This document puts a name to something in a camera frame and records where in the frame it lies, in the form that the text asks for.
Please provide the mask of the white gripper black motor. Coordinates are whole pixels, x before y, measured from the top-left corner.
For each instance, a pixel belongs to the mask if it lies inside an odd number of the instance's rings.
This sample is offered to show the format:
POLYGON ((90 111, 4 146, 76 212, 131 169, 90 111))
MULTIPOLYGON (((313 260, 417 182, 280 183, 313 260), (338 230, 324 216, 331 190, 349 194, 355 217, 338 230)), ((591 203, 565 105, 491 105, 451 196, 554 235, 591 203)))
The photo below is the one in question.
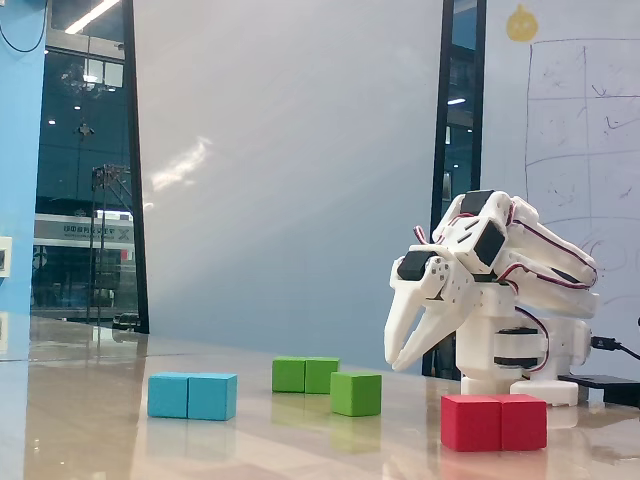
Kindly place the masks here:
POLYGON ((394 262, 394 297, 384 327, 385 360, 401 371, 455 331, 473 307, 469 270, 446 247, 413 245, 394 262), (409 328, 424 309, 409 338, 409 328))

